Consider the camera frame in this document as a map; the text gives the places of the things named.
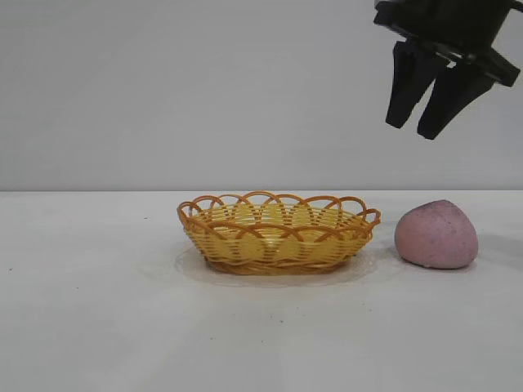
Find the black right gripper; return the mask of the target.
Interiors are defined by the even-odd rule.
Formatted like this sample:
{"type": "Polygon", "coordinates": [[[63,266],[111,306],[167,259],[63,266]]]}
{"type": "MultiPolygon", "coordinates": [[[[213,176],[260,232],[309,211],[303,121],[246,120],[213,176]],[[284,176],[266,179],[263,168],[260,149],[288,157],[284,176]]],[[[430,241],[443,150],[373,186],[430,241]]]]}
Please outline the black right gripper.
{"type": "Polygon", "coordinates": [[[430,43],[454,62],[471,64],[457,64],[436,78],[417,129],[428,140],[437,138],[465,107],[489,91],[490,78],[511,87],[520,74],[493,48],[510,11],[521,11],[520,1],[376,1],[374,8],[376,25],[409,39],[393,49],[386,117],[393,127],[405,125],[436,78],[436,56],[410,39],[430,43]]]}

